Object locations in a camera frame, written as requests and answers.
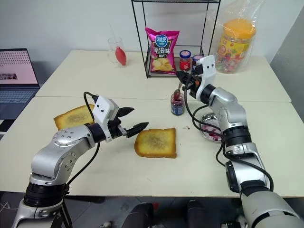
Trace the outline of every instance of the pink chip bag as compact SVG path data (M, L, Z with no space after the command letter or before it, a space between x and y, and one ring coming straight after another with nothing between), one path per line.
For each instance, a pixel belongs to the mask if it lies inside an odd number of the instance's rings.
M151 41L151 72L175 74L173 49L179 36L179 31L156 32L145 28Z

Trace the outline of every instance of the toast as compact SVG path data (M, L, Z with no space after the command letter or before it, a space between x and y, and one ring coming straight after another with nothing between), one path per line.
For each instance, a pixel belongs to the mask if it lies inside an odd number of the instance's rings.
M147 158L176 158L175 128L149 129L138 134L135 152Z
M94 105L90 104L90 108L93 110ZM94 123L86 105L74 108L66 113L56 116L54 121L58 130L75 127L86 123Z

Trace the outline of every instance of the yellow lid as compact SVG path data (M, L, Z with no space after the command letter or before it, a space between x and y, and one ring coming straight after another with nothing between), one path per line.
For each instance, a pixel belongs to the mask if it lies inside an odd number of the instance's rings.
M256 33L253 24L244 18L228 21L223 26L224 33L235 39L250 39Z

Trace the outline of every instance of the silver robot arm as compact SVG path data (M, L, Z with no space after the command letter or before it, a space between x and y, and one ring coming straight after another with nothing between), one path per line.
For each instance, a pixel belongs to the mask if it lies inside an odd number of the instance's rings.
M98 142L110 142L122 135L132 137L148 125L139 123L126 130L121 127L119 117L129 114L133 108L118 108L113 100L102 96L93 98L95 124L58 131L34 156L29 185L19 204L13 228L61 227L59 213L69 188L66 183L77 159Z
M191 96L208 104L218 118L223 152L229 159L225 164L228 186L240 194L248 227L304 228L304 222L286 201L267 187L267 176L252 166L265 170L251 141L246 111L233 94L211 85L215 73L215 58L207 56L197 64L197 76L178 72L177 77L186 85L185 90L189 89Z

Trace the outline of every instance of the laptop keyboard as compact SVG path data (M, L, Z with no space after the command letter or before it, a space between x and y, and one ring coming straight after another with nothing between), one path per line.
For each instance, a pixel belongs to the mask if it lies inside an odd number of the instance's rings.
M35 91L0 91L0 103L26 103Z

